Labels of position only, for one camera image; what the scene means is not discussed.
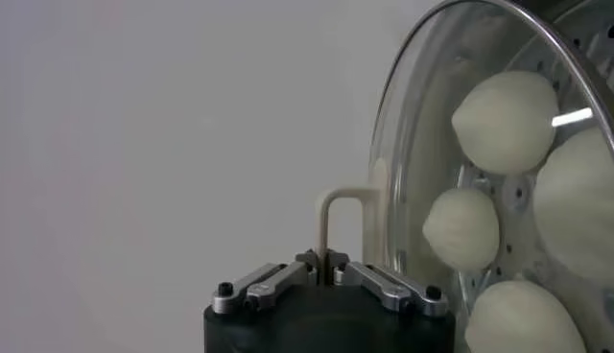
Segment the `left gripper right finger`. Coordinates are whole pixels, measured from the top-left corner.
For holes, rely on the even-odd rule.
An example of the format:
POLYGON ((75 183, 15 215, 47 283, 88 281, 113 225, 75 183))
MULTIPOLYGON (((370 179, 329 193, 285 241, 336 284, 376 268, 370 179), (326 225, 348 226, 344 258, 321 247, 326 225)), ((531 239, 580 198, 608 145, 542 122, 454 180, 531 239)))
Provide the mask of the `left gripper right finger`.
POLYGON ((400 272, 351 261, 347 254, 327 251, 327 276, 336 286, 357 286, 372 294, 387 310, 417 311, 429 318, 444 317, 450 307, 442 289, 421 285, 400 272))

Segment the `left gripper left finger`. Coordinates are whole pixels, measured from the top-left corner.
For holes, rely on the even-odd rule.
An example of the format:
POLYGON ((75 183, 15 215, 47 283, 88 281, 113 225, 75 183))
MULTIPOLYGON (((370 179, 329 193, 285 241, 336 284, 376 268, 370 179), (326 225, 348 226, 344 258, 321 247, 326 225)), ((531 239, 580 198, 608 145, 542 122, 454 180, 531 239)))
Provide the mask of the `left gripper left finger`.
POLYGON ((288 291, 316 287, 320 273, 320 258, 311 249, 297 254, 289 264, 267 263, 240 279, 221 282, 212 294, 210 310, 228 316, 244 308, 272 309, 288 291))

